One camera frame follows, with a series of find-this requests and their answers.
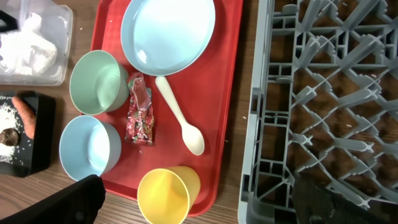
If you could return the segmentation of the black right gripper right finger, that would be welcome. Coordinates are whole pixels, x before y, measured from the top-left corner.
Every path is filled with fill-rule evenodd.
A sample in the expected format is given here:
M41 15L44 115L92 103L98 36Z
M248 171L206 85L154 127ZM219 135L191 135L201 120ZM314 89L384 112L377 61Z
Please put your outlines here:
M305 177L296 178L292 198L300 224L382 223L382 219Z

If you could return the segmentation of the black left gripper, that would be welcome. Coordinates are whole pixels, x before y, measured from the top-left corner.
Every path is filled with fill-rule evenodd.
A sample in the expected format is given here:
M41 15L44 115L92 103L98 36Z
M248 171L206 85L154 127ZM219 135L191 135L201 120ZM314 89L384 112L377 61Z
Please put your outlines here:
M18 30L19 29L19 23L18 23L17 19L15 19L14 17L10 16L9 14L7 14L4 11L0 11L0 13L1 13L1 16L0 16L0 20L1 20L0 33L14 31L14 30Z

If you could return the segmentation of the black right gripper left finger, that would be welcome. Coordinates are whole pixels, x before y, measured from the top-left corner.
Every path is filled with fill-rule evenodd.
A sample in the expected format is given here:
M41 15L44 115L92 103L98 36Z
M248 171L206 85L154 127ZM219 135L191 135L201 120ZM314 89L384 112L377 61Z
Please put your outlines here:
M92 224L105 196L102 178L92 174L2 219L1 224Z

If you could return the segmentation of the white napkin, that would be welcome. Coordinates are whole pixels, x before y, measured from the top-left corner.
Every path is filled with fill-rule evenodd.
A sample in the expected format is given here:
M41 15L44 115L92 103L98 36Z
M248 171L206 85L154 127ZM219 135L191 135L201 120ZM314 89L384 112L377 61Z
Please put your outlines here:
M56 61L57 48L40 33L42 18L31 13L21 30L1 34L1 72L39 76Z

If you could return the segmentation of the light blue bowl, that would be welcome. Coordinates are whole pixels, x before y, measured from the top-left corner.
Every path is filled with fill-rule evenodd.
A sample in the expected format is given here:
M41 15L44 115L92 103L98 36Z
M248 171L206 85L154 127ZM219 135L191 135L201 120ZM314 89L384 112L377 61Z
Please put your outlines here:
M121 138L109 123L81 115L71 120L60 138L60 162L67 175L79 181L111 170L121 155Z

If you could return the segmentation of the orange carrot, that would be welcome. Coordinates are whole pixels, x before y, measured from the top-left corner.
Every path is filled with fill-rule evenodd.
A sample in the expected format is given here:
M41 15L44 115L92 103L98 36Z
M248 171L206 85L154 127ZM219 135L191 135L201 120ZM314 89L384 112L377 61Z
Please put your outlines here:
M19 113L24 124L24 131L28 138L34 139L35 135L35 125L36 125L36 115L32 109L18 96L12 97L12 103Z

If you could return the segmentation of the brown mushroom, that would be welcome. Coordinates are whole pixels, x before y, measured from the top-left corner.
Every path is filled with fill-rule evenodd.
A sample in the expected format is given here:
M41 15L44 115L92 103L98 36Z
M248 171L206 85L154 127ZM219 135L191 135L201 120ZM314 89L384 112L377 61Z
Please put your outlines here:
M19 143L19 133L13 128L4 129L0 134L0 142L6 146L16 146Z

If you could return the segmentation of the red snack wrapper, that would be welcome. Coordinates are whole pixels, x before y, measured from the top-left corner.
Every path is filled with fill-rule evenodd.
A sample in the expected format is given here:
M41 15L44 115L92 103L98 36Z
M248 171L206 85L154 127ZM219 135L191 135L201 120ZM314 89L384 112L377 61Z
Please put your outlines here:
M146 87L144 75L141 72L131 74L127 85L130 100L124 139L133 144L152 145L155 125L152 90Z

